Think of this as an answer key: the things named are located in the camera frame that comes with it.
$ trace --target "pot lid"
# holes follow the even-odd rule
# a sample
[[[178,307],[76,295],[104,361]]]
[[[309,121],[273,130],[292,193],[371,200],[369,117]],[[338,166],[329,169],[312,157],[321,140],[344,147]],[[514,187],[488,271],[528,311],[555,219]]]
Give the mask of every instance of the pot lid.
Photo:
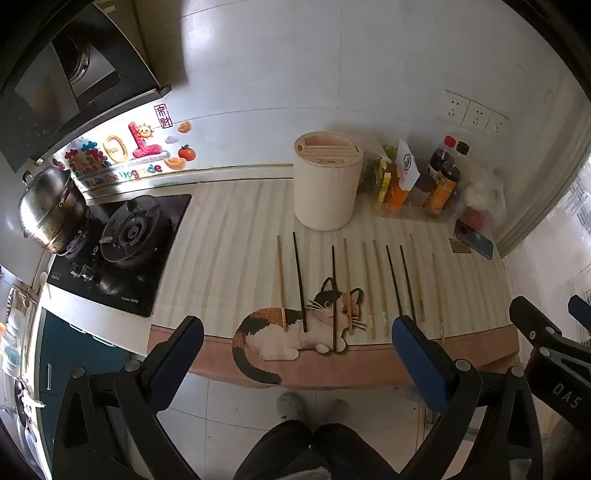
[[[35,177],[30,171],[22,176],[25,193],[18,202],[18,212],[25,236],[36,230],[47,214],[67,196],[70,182],[69,170],[49,166]]]

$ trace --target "wooden chopstick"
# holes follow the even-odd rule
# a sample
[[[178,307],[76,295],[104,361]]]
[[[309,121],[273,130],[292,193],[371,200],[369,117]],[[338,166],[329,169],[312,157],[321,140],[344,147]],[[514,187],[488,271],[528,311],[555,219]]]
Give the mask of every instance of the wooden chopstick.
[[[277,269],[279,271],[279,298],[281,300],[281,319],[283,330],[287,331],[287,319],[285,318],[285,288],[283,283],[283,259],[281,255],[281,237],[277,235]]]
[[[410,312],[413,316],[414,323],[417,323],[417,313],[414,311],[413,290],[410,287],[410,278],[408,278],[408,269],[406,268],[406,260],[404,259],[404,250],[400,245],[400,256],[402,257],[402,266],[404,267],[404,276],[407,281],[408,299],[410,300]]]
[[[439,328],[441,330],[441,344],[445,345],[445,331],[443,328],[443,300],[441,298],[441,286],[439,285],[439,271],[433,252],[433,272],[435,273],[435,292],[437,294],[437,309],[439,310]]]
[[[365,274],[365,288],[368,292],[368,303],[369,303],[369,338],[375,339],[375,326],[374,326],[374,295],[371,290],[371,278],[369,277],[369,264],[368,254],[365,249],[365,242],[361,242],[361,253],[363,257],[363,273]]]
[[[392,257],[390,257],[390,249],[386,245],[386,253],[388,254],[388,262],[390,263],[390,273],[392,274],[392,281],[394,282],[394,291],[396,292],[396,302],[398,303],[398,316],[402,316],[402,303],[400,302],[400,293],[398,292],[398,283],[396,282],[396,275],[394,275],[394,266],[392,265]]]
[[[297,282],[300,288],[300,307],[301,307],[301,323],[304,328],[304,333],[308,332],[308,323],[306,322],[306,304],[304,303],[304,287],[301,285],[301,270],[300,270],[300,257],[297,253],[297,240],[296,233],[294,233],[294,250],[295,250],[295,266],[297,268]]]
[[[419,269],[418,269],[417,249],[414,245],[413,236],[410,234],[408,236],[410,237],[410,250],[411,250],[411,254],[413,256],[414,271],[416,272],[416,276],[417,276],[418,309],[420,312],[421,322],[424,322],[425,321],[425,306],[423,305],[423,290],[421,288],[421,275],[420,275]]]
[[[347,305],[347,320],[349,321],[349,335],[353,335],[353,313],[351,312],[351,272],[349,271],[349,251],[347,250],[347,239],[343,238],[343,250],[345,252],[345,302]]]
[[[336,286],[336,263],[335,263],[335,246],[331,247],[332,250],[332,261],[333,261],[333,292],[335,293],[335,299],[333,300],[333,352],[336,353],[336,300],[337,292],[339,291]]]
[[[388,331],[388,304],[386,303],[386,285],[384,284],[384,270],[382,269],[382,259],[379,257],[378,243],[374,239],[375,261],[378,264],[379,296],[382,301],[382,321],[384,323],[384,336],[389,338]]]

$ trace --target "person's leg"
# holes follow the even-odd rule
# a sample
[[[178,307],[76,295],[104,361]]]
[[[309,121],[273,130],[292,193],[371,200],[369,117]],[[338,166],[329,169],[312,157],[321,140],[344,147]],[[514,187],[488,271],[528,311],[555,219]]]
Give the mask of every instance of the person's leg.
[[[305,423],[307,415],[299,397],[283,394],[277,399],[277,410],[285,421],[263,435],[234,474],[234,480],[275,480],[310,446],[312,431]]]
[[[299,420],[287,420],[276,425],[257,442],[246,456],[234,480],[272,479],[306,450],[312,440],[310,427]]]
[[[331,405],[327,423],[314,432],[312,448],[330,463],[333,479],[390,479],[398,474],[357,432],[342,425],[348,406],[342,400]]]

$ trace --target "black pants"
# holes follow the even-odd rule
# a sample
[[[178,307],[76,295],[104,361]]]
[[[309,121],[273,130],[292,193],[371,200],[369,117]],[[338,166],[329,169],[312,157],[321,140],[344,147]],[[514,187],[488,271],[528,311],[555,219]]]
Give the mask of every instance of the black pants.
[[[349,427],[323,425],[314,433],[299,420],[288,420],[263,435],[234,480],[276,480],[325,467],[333,480],[378,480],[398,474],[378,452]]]

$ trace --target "wall socket panel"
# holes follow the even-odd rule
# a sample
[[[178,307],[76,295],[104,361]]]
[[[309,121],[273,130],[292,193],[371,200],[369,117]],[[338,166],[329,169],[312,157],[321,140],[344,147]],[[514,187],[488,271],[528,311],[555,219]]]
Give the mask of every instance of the wall socket panel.
[[[492,112],[484,134],[488,137],[505,137],[511,130],[511,120],[498,112]]]
[[[487,137],[505,137],[511,130],[511,120],[504,115],[448,90],[443,91],[437,117]]]
[[[492,110],[490,108],[470,100],[468,110],[466,110],[466,115],[462,120],[462,126],[483,134],[491,115]]]
[[[444,122],[461,125],[469,104],[469,99],[444,90],[439,104],[438,117]]]

